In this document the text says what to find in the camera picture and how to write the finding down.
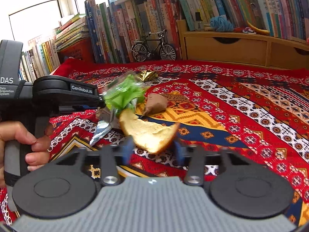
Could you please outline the orange peel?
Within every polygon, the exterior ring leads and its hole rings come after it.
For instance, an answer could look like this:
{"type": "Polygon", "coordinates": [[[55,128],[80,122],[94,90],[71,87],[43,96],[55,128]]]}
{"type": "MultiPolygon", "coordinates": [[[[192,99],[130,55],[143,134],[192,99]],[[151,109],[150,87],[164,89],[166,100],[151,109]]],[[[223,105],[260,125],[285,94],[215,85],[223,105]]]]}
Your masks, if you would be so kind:
{"type": "Polygon", "coordinates": [[[158,154],[167,149],[177,135],[180,123],[163,126],[145,122],[132,109],[125,109],[119,115],[119,125],[125,136],[131,136],[135,145],[150,154],[158,154]]]}

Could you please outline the silver foil wrapper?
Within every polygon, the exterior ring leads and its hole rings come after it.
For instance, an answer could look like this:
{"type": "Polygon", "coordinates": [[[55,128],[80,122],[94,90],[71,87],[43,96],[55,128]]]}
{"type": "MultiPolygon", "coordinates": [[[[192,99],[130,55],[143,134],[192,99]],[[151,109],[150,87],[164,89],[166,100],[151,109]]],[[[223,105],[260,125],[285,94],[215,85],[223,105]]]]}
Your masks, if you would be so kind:
{"type": "Polygon", "coordinates": [[[108,134],[113,128],[119,127],[119,121],[116,117],[116,109],[112,107],[99,108],[96,112],[98,114],[98,123],[95,133],[90,140],[90,146],[94,146],[100,139],[108,134]]]}

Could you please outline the green white wrapper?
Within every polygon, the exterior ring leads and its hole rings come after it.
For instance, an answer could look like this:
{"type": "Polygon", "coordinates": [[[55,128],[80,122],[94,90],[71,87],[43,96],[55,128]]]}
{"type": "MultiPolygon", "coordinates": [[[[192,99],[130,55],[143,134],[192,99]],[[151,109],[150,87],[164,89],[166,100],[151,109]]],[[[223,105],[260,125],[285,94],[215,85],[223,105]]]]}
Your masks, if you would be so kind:
{"type": "Polygon", "coordinates": [[[137,104],[144,102],[148,88],[136,73],[129,71],[105,86],[102,95],[106,107],[110,111],[114,110],[118,117],[123,110],[135,110],[137,104]]]}

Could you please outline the left books row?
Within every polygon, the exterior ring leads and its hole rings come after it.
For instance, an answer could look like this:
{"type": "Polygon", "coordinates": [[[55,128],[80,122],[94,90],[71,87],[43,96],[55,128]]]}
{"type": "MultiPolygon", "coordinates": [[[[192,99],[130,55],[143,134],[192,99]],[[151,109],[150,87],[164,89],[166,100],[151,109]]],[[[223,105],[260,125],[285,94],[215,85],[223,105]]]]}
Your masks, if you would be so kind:
{"type": "Polygon", "coordinates": [[[21,53],[18,77],[34,82],[37,78],[53,74],[59,66],[55,40],[36,37],[28,41],[28,48],[21,53]]]}

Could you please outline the red box under books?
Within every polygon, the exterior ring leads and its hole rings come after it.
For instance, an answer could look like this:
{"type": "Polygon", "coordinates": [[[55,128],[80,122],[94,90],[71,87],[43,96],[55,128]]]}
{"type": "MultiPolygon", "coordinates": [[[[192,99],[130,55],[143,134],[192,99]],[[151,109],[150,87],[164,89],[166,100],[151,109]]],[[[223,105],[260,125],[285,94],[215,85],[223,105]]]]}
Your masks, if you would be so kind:
{"type": "Polygon", "coordinates": [[[88,62],[95,62],[90,37],[81,39],[73,45],[58,51],[58,57],[60,63],[63,63],[69,57],[88,62]]]}

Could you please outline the stack of flat books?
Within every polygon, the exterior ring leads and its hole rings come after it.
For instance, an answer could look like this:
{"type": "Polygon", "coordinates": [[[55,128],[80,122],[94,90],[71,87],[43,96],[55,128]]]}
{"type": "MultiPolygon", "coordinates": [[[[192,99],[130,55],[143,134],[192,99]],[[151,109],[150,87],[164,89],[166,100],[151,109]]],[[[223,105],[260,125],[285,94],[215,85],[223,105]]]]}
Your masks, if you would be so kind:
{"type": "Polygon", "coordinates": [[[62,25],[54,36],[56,51],[60,52],[90,36],[87,17],[77,14],[62,25]]]}

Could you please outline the row of upright books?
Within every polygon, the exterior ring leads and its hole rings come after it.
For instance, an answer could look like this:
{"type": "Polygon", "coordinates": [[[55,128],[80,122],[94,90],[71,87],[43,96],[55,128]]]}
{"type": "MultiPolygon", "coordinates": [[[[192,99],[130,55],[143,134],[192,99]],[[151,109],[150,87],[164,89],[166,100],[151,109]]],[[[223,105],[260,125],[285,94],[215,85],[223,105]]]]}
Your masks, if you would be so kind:
{"type": "Polygon", "coordinates": [[[233,32],[308,44],[308,0],[86,0],[84,5],[96,62],[136,62],[135,41],[164,29],[165,41],[182,59],[177,22],[185,20],[191,32],[216,32],[210,19],[217,16],[228,19],[233,32]],[[204,30],[195,30],[195,12],[201,13],[204,30]]]}

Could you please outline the gold foil wrapper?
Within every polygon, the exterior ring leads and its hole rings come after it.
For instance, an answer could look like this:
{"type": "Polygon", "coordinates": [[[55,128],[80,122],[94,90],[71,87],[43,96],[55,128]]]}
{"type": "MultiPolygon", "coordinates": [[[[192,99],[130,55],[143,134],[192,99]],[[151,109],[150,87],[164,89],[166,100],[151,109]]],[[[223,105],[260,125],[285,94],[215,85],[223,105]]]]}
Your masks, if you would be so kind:
{"type": "Polygon", "coordinates": [[[158,77],[158,73],[156,71],[143,70],[136,74],[137,79],[142,82],[149,82],[158,77]]]}

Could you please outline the red patterned tablecloth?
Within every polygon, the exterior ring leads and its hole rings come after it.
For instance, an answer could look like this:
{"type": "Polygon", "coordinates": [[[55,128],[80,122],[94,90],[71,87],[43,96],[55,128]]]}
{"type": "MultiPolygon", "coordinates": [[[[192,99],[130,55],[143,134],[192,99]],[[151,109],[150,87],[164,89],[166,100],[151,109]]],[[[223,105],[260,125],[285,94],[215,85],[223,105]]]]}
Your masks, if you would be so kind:
{"type": "MultiPolygon", "coordinates": [[[[295,189],[287,218],[298,226],[308,222],[308,70],[264,69],[202,61],[94,64],[67,60],[56,70],[75,80],[103,87],[127,71],[156,71],[146,93],[168,99],[165,112],[144,121],[166,126],[181,123],[177,136],[188,145],[208,151],[227,147],[257,163],[266,163],[286,177],[295,189]]],[[[120,143],[118,127],[96,145],[89,145],[99,113],[88,110],[51,120],[47,138],[49,159],[79,147],[97,150],[120,143]]],[[[171,150],[150,154],[134,150],[128,165],[117,167],[123,177],[184,178],[171,150]]]]}

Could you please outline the miniature black bicycle model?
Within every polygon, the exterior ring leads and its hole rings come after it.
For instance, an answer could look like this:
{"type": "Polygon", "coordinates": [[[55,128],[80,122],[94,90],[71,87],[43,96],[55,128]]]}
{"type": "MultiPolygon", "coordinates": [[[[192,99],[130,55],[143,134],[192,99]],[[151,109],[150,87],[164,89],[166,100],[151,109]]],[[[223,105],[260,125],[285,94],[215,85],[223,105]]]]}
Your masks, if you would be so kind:
{"type": "Polygon", "coordinates": [[[159,32],[149,32],[136,40],[131,48],[132,56],[137,62],[159,58],[161,60],[176,60],[177,53],[172,45],[165,41],[166,29],[159,32]]]}

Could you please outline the wooden drawer organizer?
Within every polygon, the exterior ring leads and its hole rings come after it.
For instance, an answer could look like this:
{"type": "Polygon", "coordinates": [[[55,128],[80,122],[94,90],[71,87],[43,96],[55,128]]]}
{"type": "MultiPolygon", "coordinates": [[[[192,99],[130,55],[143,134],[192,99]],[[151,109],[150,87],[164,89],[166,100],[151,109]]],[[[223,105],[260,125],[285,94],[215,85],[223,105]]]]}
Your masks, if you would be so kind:
{"type": "Polygon", "coordinates": [[[259,34],[189,31],[177,22],[182,59],[248,64],[277,69],[308,69],[308,44],[259,34]]]}

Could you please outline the small glass bottle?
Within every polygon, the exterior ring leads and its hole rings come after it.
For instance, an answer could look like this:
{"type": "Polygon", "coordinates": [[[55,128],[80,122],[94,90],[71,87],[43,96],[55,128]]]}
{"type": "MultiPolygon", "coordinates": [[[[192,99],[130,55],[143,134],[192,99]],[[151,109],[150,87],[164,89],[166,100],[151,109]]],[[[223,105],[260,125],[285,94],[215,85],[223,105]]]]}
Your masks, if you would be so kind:
{"type": "Polygon", "coordinates": [[[204,23],[200,12],[195,12],[195,30],[204,30],[204,23]]]}

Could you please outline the blue yarn ball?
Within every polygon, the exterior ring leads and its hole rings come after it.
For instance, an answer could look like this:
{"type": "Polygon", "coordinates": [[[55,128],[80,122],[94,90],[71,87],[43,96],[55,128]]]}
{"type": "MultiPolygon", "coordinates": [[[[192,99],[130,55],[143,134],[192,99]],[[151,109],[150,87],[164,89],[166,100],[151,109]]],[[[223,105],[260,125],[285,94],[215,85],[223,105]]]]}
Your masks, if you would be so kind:
{"type": "Polygon", "coordinates": [[[233,24],[223,16],[217,16],[210,19],[210,27],[217,32],[233,32],[233,24]]]}

